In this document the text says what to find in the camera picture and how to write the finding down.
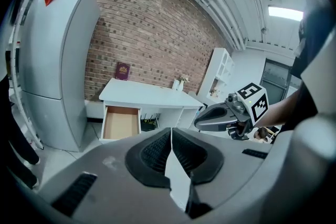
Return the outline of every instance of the white refrigerator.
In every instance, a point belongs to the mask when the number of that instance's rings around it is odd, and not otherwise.
[[[87,122],[85,66],[100,15],[96,0],[34,0],[19,57],[23,102],[41,141],[79,151]]]

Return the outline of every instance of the black and white marker cube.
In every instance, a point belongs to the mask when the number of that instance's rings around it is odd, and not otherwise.
[[[268,110],[266,89],[260,85],[250,83],[236,92],[238,100],[242,102],[251,117],[252,125],[265,115]]]

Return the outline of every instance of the ceiling light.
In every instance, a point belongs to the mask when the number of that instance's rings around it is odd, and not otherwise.
[[[303,12],[288,8],[268,7],[269,16],[282,17],[292,20],[301,21],[303,18]]]

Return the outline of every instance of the open drawer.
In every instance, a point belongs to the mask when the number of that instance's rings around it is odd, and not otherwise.
[[[141,133],[140,109],[105,106],[101,141],[115,141]]]

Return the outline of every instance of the purple book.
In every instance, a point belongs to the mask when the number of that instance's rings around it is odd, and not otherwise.
[[[116,79],[127,80],[129,72],[130,65],[123,62],[118,62],[117,70],[115,71]]]

